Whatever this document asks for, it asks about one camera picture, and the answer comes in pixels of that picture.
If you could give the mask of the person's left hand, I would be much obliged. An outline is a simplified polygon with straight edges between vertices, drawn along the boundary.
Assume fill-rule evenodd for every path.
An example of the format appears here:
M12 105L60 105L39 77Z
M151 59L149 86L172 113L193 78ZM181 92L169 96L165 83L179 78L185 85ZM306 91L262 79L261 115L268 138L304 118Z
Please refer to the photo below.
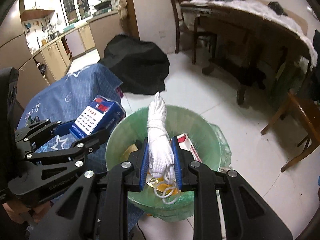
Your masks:
M10 200L4 203L3 207L13 222L22 224L23 222L25 222L25 219L22 217L23 214L29 212L33 213L32 218L35 223L38 223L44 217L44 215L51 209L52 205L51 202L48 201L31 209L26 207L19 200Z

